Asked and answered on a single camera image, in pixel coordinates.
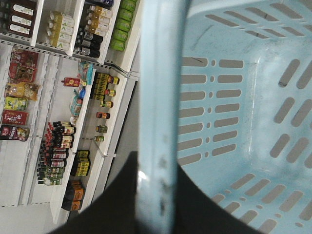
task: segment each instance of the beverage bottle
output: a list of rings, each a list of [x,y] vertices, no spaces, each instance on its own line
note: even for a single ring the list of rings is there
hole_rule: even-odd
[[[57,31],[52,31],[50,28],[47,29],[47,35],[49,39],[58,40],[65,43],[70,43],[72,41],[72,36]]]
[[[85,31],[86,32],[89,32],[89,33],[96,34],[96,35],[99,35],[101,37],[104,37],[106,35],[106,32],[102,31],[101,29],[102,28],[92,27],[90,25],[86,25],[85,26]]]
[[[55,23],[52,20],[48,20],[48,25],[49,25],[49,28],[52,28],[53,31],[56,31],[56,32],[60,32],[60,33],[68,34],[68,35],[72,35],[74,32],[72,27],[61,25],[60,23]]]
[[[89,9],[94,13],[96,13],[97,15],[102,15],[106,18],[111,18],[113,16],[113,12],[111,10],[105,9],[100,6],[90,6]]]
[[[54,21],[55,23],[59,23],[62,26],[68,26],[68,27],[74,27],[75,21],[72,17],[68,17],[65,15],[58,15],[54,14],[53,12],[50,12],[50,19]]]

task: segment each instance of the white shelf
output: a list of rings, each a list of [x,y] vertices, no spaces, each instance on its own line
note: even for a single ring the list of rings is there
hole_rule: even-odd
[[[126,41],[125,50],[117,51],[109,48],[107,51],[105,61],[112,62],[126,72],[129,72],[131,69],[132,61],[136,54],[137,45],[140,39],[143,5],[143,0],[138,0],[136,2],[134,18],[132,19],[132,26],[129,31],[128,39]]]

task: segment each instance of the plastic bottle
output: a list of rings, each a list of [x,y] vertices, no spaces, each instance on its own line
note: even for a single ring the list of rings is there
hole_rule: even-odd
[[[64,26],[68,27],[74,27],[75,26],[75,21],[72,17],[68,17],[65,15],[58,15],[54,14],[53,12],[50,12],[50,19],[53,20],[55,23],[59,23]]]
[[[48,20],[49,28],[52,28],[56,32],[72,35],[74,30],[72,27],[64,26],[59,23],[55,23],[52,20]]]
[[[111,10],[105,9],[103,7],[100,7],[100,6],[90,6],[89,9],[91,11],[93,11],[94,13],[96,13],[98,15],[102,15],[102,16],[107,17],[107,18],[111,18],[113,16],[113,12]]]

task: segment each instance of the packaged food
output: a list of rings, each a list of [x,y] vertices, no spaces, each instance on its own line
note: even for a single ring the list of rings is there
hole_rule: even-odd
[[[5,88],[6,97],[27,98],[37,101],[39,85],[27,82],[7,83]]]
[[[0,140],[20,140],[27,141],[29,128],[19,128],[3,124],[0,128]]]
[[[27,101],[28,99],[26,98],[6,97],[4,108],[6,110],[23,111],[27,107]]]
[[[27,116],[28,116],[27,112],[3,110],[2,123],[25,125],[26,120],[27,120]]]

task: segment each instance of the light blue plastic basket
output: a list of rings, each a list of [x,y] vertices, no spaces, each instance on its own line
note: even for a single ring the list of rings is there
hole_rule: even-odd
[[[311,1],[188,3],[144,3],[138,219],[170,232],[177,152],[238,219],[312,233]]]

